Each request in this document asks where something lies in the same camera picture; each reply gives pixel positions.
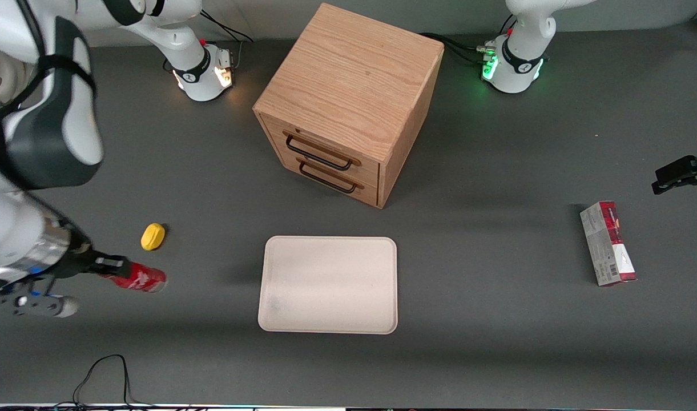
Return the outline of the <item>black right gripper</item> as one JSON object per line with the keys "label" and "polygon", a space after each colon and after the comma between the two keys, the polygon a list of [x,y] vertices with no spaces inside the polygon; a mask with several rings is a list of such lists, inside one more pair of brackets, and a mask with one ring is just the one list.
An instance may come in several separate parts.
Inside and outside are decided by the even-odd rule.
{"label": "black right gripper", "polygon": [[[50,274],[56,279],[66,279],[80,273],[98,273],[98,271],[129,271],[131,260],[125,256],[104,255],[93,249],[89,240],[86,240],[76,231],[71,231],[71,239],[67,251],[54,265],[50,267]],[[126,277],[116,273],[99,273],[98,276],[108,279],[113,283],[123,283]]]}

